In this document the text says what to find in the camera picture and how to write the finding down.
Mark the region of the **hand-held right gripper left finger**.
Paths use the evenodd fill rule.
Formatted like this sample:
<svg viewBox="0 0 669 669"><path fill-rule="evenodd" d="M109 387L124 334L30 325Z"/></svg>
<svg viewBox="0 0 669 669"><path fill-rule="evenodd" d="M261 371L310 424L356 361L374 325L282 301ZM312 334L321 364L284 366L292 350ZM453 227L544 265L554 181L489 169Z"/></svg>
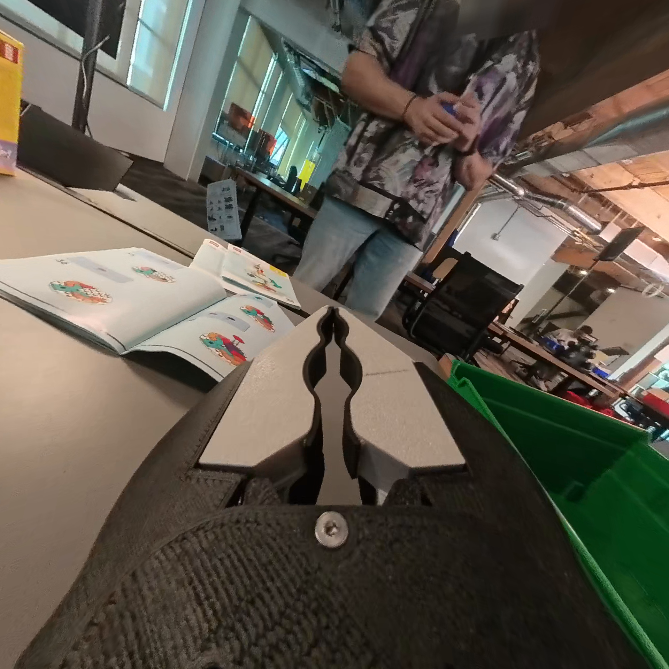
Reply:
<svg viewBox="0 0 669 669"><path fill-rule="evenodd" d="M333 307L259 353L198 459L208 471L268 479L289 502L316 502L324 477L321 401Z"/></svg>

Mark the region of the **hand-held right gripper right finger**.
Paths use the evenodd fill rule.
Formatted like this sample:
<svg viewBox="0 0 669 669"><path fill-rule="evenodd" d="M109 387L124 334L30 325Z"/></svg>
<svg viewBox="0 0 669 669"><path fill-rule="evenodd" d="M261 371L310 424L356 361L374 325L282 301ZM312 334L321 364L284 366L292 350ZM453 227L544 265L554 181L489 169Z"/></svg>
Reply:
<svg viewBox="0 0 669 669"><path fill-rule="evenodd" d="M340 376L349 387L343 423L347 471L364 502L384 502L416 476L466 471L466 460L416 363L357 317L333 310Z"/></svg>

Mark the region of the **large instruction booklet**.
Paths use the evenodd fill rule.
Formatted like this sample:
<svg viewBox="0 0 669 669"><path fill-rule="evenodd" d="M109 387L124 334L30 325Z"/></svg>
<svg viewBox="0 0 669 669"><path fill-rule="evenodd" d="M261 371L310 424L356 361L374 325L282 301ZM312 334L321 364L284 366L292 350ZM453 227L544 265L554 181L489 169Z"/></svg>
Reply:
<svg viewBox="0 0 669 669"><path fill-rule="evenodd" d="M1 296L118 355L159 353L215 381L294 328L272 297L230 292L214 268L147 249L1 261Z"/></svg>

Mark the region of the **yellow toy set box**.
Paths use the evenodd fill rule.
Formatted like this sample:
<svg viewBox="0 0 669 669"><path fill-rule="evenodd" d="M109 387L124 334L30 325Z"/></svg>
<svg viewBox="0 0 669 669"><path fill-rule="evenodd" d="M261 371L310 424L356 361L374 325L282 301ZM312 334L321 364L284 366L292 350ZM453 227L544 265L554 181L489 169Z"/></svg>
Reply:
<svg viewBox="0 0 669 669"><path fill-rule="evenodd" d="M1 175L14 176L20 131L23 44L1 32Z"/></svg>

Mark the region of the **black mesh office chair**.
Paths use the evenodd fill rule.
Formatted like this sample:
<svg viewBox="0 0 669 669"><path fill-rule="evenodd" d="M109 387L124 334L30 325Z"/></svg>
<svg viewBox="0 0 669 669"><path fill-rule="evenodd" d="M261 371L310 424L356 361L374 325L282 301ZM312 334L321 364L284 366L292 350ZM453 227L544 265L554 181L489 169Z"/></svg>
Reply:
<svg viewBox="0 0 669 669"><path fill-rule="evenodd" d="M495 318L524 288L475 259L456 252L454 265L426 297L407 307L402 326L410 340L437 356L473 362Z"/></svg>

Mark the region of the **small booklet with unicorn picture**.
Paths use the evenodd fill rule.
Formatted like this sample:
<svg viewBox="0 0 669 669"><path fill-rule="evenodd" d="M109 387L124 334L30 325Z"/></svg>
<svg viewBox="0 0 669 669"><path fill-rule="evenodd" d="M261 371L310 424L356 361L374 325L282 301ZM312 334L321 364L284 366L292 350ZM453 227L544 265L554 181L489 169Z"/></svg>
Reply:
<svg viewBox="0 0 669 669"><path fill-rule="evenodd" d="M224 252L221 276L229 284L248 289L285 306L302 308L286 272L238 246L229 245Z"/></svg>

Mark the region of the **long wooden table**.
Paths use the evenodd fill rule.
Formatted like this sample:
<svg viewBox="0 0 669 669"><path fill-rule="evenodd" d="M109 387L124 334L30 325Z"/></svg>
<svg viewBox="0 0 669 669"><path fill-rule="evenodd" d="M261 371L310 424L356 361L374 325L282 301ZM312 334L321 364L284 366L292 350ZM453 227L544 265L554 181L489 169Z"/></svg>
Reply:
<svg viewBox="0 0 669 669"><path fill-rule="evenodd" d="M265 177L260 177L240 168L231 168L235 178L242 178L255 188L246 211L240 223L241 242L246 240L250 225L255 217L255 212L261 198L266 195L272 199L280 208L290 213L290 224L288 234L294 238L300 246L304 245L306 234L310 229L317 210L284 189L273 184Z"/></svg>
<svg viewBox="0 0 669 669"><path fill-rule="evenodd" d="M570 366L565 361L545 350L539 343L524 338L504 324L494 321L488 325L487 330L491 337L501 339L504 343L508 343L524 355L530 356L534 361L542 360L560 369L564 373L565 378L555 387L553 395L565 392L571 382L578 382L592 391L604 395L606 400L602 400L602 403L607 405L623 397L630 397L628 391L617 383L601 379L592 372L580 371Z"/></svg>

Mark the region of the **small plain instruction booklet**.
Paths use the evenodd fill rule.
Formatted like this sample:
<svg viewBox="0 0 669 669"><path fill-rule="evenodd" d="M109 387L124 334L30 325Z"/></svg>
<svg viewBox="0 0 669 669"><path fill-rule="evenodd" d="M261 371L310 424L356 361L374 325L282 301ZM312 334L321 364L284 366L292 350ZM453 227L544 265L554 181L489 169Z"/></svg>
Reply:
<svg viewBox="0 0 669 669"><path fill-rule="evenodd" d="M189 268L220 278L225 272L230 271L226 269L226 262L228 258L233 257L249 259L252 255L234 244L224 244L213 239L205 239L191 261Z"/></svg>

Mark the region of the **green plastic bin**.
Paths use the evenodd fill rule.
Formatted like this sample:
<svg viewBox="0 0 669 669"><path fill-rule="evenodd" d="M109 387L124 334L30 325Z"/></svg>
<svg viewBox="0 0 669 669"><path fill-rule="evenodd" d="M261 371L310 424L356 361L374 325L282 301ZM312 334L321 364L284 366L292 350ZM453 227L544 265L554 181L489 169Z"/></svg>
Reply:
<svg viewBox="0 0 669 669"><path fill-rule="evenodd" d="M668 459L627 423L455 361L448 384L515 447L653 668L668 667Z"/></svg>

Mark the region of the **white pictogram sheet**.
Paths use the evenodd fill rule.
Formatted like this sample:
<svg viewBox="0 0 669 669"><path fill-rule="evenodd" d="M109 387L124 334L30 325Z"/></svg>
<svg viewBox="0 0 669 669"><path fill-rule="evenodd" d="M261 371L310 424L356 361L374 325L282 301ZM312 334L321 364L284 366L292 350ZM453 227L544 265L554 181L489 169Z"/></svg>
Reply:
<svg viewBox="0 0 669 669"><path fill-rule="evenodd" d="M208 184L206 194L207 229L225 241L241 241L237 185L233 179Z"/></svg>

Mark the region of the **black mounted panel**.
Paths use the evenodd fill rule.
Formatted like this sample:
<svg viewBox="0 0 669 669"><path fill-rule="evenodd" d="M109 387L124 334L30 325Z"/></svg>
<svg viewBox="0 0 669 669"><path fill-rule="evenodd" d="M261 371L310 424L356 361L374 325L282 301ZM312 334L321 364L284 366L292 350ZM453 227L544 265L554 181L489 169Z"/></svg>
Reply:
<svg viewBox="0 0 669 669"><path fill-rule="evenodd" d="M626 228L618 231L612 240L598 253L597 262L614 262L636 241L646 228Z"/></svg>

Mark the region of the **black tripod stand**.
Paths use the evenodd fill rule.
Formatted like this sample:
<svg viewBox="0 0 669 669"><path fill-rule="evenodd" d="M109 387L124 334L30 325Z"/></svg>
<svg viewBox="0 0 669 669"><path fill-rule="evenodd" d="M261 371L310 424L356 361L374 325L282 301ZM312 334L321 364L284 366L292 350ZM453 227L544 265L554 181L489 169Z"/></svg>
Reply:
<svg viewBox="0 0 669 669"><path fill-rule="evenodd" d="M98 51L110 39L104 30L107 1L88 1L79 57L78 80L71 115L71 127L82 134L88 129L88 114Z"/></svg>

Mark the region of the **silver ventilation duct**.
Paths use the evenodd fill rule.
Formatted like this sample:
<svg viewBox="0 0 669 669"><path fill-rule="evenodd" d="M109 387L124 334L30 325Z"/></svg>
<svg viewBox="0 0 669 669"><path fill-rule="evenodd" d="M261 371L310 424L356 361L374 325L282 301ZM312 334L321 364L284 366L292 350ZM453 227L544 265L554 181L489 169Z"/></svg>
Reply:
<svg viewBox="0 0 669 669"><path fill-rule="evenodd" d="M564 212L591 233L600 233L603 230L602 224L600 224L593 216L568 199L543 192L532 191L531 189L520 185L516 180L498 173L494 173L489 178L489 182L502 192L510 195L512 199L516 201L552 207Z"/></svg>

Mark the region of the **large dark wall screen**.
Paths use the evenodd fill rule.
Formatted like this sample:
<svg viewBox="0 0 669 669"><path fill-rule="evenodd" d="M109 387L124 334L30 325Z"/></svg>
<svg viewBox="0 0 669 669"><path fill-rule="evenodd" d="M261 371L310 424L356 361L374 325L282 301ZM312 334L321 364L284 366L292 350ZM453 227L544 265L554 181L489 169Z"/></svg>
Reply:
<svg viewBox="0 0 669 669"><path fill-rule="evenodd" d="M102 51L116 59L121 38L126 1L29 1L80 37L86 35L88 20L95 7L100 9L96 41L103 41Z"/></svg>

